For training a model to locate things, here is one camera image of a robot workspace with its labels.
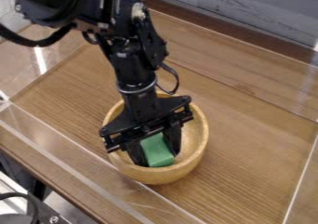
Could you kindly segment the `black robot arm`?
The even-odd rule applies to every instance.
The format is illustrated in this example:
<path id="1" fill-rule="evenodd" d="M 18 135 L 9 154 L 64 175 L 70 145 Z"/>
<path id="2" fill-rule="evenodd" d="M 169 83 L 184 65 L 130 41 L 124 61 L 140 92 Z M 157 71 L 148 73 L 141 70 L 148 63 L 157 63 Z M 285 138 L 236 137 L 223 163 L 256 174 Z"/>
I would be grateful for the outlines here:
<path id="1" fill-rule="evenodd" d="M 32 23 L 56 30 L 46 38 L 23 38 L 0 24 L 0 36 L 28 47 L 50 46 L 77 30 L 97 45 L 114 69 L 122 111 L 98 130 L 106 152 L 124 151 L 136 165 L 173 164 L 181 149 L 181 127 L 192 119 L 191 97 L 172 90 L 161 98 L 156 71 L 166 41 L 154 31 L 141 0 L 15 0 L 14 9 Z"/>

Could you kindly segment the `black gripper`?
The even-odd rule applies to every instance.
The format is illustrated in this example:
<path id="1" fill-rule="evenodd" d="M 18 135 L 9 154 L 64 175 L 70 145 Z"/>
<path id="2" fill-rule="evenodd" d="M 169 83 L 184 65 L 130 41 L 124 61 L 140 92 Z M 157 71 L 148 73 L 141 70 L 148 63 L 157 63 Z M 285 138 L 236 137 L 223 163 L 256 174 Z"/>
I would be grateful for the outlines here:
<path id="1" fill-rule="evenodd" d="M 168 150 L 176 156 L 181 150 L 181 127 L 193 119 L 189 96 L 158 97 L 154 88 L 141 91 L 118 90 L 124 108 L 98 130 L 108 153 L 126 151 L 132 162 L 148 167 L 140 141 L 164 134 Z"/>

